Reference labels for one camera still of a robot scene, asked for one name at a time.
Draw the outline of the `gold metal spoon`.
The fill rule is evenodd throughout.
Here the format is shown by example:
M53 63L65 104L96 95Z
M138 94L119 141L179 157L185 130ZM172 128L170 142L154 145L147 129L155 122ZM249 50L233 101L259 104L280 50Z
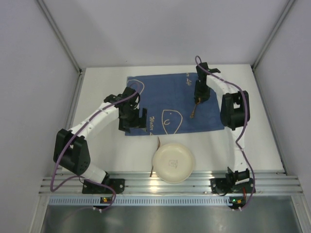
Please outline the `gold metal spoon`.
M195 98L195 106L193 108L193 111L191 112L190 118L195 117L195 111L197 109L197 106L200 104L200 102L201 102L201 98Z

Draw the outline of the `brown fork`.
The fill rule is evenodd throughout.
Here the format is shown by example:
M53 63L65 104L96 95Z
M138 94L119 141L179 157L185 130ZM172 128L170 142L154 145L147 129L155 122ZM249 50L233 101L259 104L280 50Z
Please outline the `brown fork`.
M158 137L157 137L157 148L156 148L156 150L155 150L155 153L156 153L157 150L160 148L160 146L161 146L161 141L160 141L160 138L159 138L159 136L158 136ZM153 171L154 171L154 164L153 164L153 158L152 158L152 168L151 168L151 172L150 172L149 177L152 177Z

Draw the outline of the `blue fish placemat cloth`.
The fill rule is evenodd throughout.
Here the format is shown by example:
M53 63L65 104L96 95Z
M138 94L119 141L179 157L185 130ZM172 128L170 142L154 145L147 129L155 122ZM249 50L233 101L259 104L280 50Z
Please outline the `blue fish placemat cloth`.
M147 109L147 132L132 129L126 136L200 133L223 130L220 108L214 91L206 102L199 104L195 117L196 73L129 76L127 86L139 91L139 108Z

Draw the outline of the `cream ceramic plate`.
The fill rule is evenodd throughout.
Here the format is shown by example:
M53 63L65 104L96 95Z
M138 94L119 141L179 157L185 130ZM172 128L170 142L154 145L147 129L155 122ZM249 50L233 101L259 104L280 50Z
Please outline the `cream ceramic plate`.
M161 146L153 157L154 172L167 183L181 183L194 171L195 158L182 144L169 143Z

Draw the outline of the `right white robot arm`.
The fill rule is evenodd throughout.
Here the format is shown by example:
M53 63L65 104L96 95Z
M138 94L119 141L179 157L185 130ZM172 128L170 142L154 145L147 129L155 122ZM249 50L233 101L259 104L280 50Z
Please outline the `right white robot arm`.
M228 155L232 163L228 172L243 174L249 170L245 159L244 133L250 120L249 96L236 84L217 76L220 70L210 69L206 62L199 62L196 66L198 79L195 83L195 105L210 99L214 91L220 98L220 120L225 127L228 137Z

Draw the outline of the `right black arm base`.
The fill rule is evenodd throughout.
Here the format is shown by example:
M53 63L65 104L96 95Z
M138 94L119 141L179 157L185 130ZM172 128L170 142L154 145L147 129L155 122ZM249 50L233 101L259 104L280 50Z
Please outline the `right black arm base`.
M233 171L229 167L224 178L212 178L210 180L211 190L213 194L225 196L227 194L250 194L255 187L254 179L250 177L248 168L242 171Z

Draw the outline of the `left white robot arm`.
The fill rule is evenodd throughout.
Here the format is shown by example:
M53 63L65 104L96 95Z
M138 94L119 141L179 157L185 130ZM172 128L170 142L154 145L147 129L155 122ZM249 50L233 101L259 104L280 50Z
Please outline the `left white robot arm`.
M53 154L55 166L62 166L77 177L104 185L109 175L91 161L87 141L94 138L111 122L118 120L120 131L147 130L147 109L139 109L140 94L126 87L123 93L107 96L101 105L78 125L56 135Z

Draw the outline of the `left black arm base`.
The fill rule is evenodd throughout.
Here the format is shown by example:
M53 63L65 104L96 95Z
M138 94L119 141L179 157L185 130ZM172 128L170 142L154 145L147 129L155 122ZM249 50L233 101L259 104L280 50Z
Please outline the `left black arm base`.
M83 181L83 194L121 194L125 189L125 179L109 178L104 184L95 184L88 180Z

